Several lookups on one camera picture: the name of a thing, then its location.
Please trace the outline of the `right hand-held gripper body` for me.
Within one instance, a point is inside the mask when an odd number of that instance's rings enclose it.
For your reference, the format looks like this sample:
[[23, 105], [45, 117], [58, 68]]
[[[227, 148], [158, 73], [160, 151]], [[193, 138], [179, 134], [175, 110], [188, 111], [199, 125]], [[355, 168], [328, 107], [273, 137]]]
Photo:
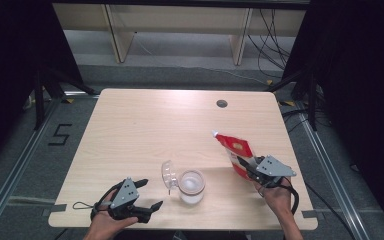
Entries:
[[265, 159], [256, 167], [252, 167], [258, 173], [260, 179], [255, 180], [260, 185], [268, 188], [274, 188], [281, 184], [283, 177], [296, 176], [296, 172], [275, 157], [268, 155]]

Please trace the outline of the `clear glass jar with lid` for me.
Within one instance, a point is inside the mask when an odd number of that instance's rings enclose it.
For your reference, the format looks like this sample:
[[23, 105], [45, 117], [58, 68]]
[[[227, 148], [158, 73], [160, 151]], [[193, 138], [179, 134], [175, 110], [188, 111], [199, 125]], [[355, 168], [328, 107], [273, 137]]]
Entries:
[[195, 205], [203, 199], [206, 182], [200, 171], [185, 170], [178, 175], [172, 161], [169, 160], [162, 164], [161, 176], [169, 192], [179, 190], [179, 197], [184, 203]]

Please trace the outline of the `aluminium floor rail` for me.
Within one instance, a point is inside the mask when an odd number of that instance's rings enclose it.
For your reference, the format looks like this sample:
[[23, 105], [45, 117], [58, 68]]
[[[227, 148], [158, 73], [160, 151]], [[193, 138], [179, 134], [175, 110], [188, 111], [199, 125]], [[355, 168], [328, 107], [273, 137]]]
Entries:
[[332, 188], [336, 200], [345, 217], [345, 221], [355, 240], [370, 240], [368, 231], [366, 230], [362, 218], [358, 213], [350, 195], [348, 194], [343, 182], [341, 181], [336, 169], [334, 168], [328, 153], [318, 135], [310, 124], [310, 116], [300, 113], [299, 117], [303, 120], [303, 126], [307, 136], [315, 150], [322, 169]]
[[44, 135], [48, 127], [51, 116], [58, 108], [60, 103], [59, 99], [53, 99], [50, 101], [46, 111], [43, 122], [37, 127], [36, 130], [30, 135], [25, 147], [22, 149], [21, 154], [17, 158], [14, 166], [12, 167], [9, 175], [5, 179], [2, 187], [0, 188], [0, 216], [4, 211], [4, 208], [9, 201], [10, 196], [12, 195], [14, 189], [16, 188], [18, 182], [20, 181], [22, 175], [24, 174], [34, 152], [36, 151], [39, 142]]

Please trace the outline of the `red and white sugar bag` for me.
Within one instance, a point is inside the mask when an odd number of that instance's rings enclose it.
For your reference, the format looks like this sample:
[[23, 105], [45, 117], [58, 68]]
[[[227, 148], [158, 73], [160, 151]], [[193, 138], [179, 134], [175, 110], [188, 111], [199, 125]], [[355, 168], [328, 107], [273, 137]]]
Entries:
[[249, 180], [246, 167], [242, 166], [237, 159], [238, 156], [242, 158], [254, 157], [249, 143], [246, 140], [224, 135], [215, 130], [212, 131], [212, 135], [225, 148], [234, 171], [243, 179]]

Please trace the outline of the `black metal stand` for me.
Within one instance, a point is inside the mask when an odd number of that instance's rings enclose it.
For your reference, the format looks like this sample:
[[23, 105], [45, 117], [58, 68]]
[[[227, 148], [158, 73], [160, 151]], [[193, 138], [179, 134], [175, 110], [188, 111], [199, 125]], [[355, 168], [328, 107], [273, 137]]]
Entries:
[[303, 68], [283, 77], [282, 80], [267, 89], [267, 92], [274, 93], [275, 91], [283, 88], [284, 86], [295, 82], [295, 87], [292, 90], [291, 96], [294, 100], [302, 100], [307, 96], [308, 100], [308, 121], [313, 131], [317, 130], [316, 127], [316, 101], [317, 101], [317, 80], [315, 74], [309, 68]]
[[44, 91], [47, 91], [52, 99], [61, 99], [65, 93], [60, 83], [68, 83], [88, 95], [98, 95], [99, 92], [86, 86], [82, 79], [75, 79], [56, 69], [40, 66], [34, 79], [34, 95], [36, 124], [34, 129], [38, 130], [45, 121]]

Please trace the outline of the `beige wooden shelf unit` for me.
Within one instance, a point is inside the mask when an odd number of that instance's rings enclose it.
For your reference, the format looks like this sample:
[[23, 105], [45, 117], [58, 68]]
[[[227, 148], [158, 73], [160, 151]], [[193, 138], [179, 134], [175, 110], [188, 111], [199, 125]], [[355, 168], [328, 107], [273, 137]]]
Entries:
[[221, 34], [229, 37], [233, 63], [240, 65], [248, 35], [295, 37], [305, 12], [268, 8], [215, 8], [55, 3], [65, 30], [106, 31], [115, 61], [126, 60], [137, 32]]

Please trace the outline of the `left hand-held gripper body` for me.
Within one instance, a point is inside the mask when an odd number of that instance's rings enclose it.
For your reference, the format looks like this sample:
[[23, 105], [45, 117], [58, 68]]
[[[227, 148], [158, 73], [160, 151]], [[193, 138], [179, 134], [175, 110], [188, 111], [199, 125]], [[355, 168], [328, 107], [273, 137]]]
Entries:
[[115, 195], [111, 198], [108, 208], [109, 215], [115, 220], [123, 220], [130, 217], [137, 217], [139, 223], [148, 223], [152, 213], [149, 208], [136, 207], [135, 201], [139, 198], [139, 188], [136, 188], [134, 181], [128, 177], [120, 186], [116, 187]]

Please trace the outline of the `black curtain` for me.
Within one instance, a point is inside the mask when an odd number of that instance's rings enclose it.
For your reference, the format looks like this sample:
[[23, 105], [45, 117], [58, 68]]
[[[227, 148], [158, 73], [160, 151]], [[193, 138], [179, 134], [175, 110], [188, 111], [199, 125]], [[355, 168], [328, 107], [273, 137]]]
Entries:
[[0, 147], [38, 75], [83, 82], [51, 0], [0, 0]]
[[384, 0], [310, 0], [285, 73], [306, 69], [333, 125], [384, 211]]

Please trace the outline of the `person's left hand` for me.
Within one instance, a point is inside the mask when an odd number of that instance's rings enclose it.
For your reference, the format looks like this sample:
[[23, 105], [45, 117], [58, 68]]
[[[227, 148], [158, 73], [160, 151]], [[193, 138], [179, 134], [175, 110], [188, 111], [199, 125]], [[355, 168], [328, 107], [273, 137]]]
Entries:
[[99, 205], [83, 240], [112, 240], [124, 228], [137, 222], [137, 217], [115, 220], [109, 215], [107, 205]]

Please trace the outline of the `person's right hand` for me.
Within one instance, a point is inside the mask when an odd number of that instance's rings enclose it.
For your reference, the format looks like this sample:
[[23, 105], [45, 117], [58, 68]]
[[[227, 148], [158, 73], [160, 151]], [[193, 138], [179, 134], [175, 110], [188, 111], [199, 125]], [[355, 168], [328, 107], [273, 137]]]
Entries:
[[283, 178], [280, 186], [275, 188], [265, 188], [257, 182], [253, 185], [279, 219], [292, 216], [291, 193], [288, 190], [291, 184], [288, 179]]

